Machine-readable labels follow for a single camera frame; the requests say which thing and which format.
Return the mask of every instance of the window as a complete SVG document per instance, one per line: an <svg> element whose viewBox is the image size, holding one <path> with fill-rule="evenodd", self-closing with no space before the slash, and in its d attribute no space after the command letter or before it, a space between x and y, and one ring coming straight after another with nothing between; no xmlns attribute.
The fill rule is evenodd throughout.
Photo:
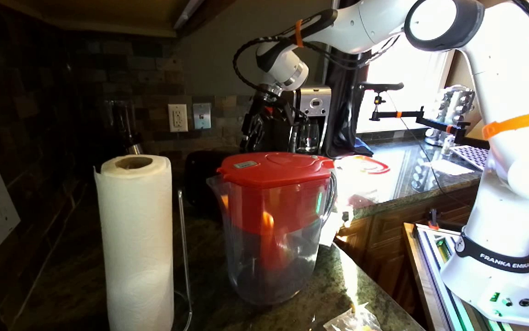
<svg viewBox="0 0 529 331"><path fill-rule="evenodd" d="M404 83L400 91L387 91L380 96L385 100L378 111L418 111L424 107L424 117L433 118L437 111L439 93L444 87L453 52L420 52L407 39L400 38L396 45L382 58L369 65L369 83ZM404 131L420 129L415 118L396 120L383 118L369 122L374 109L372 91L363 93L356 133Z"/></svg>

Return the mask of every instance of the orange stripe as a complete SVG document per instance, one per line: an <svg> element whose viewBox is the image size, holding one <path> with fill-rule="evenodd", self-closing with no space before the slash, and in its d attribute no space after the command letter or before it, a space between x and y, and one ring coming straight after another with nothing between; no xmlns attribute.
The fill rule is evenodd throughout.
<svg viewBox="0 0 529 331"><path fill-rule="evenodd" d="M497 133L516 131L516 129L523 129L523 128L529 128L529 115L518 117L518 118L510 118L510 120L505 120L505 122L492 122L492 124L485 126L483 133L485 133L485 139L488 140L488 139L492 139Z"/></svg>
<svg viewBox="0 0 529 331"><path fill-rule="evenodd" d="M295 45L297 49L303 49L303 38L301 38L301 19L295 23Z"/></svg>

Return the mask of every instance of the cabinet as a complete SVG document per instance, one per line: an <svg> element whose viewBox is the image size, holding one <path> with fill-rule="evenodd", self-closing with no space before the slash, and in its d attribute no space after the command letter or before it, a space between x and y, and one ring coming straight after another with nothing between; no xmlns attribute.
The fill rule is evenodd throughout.
<svg viewBox="0 0 529 331"><path fill-rule="evenodd" d="M459 229L466 223L475 199L475 188L442 192L431 197L409 197L380 207L369 207L345 225L336 243L413 319L424 321L417 297L413 271L404 247L404 223L426 223L435 209L439 223Z"/></svg>

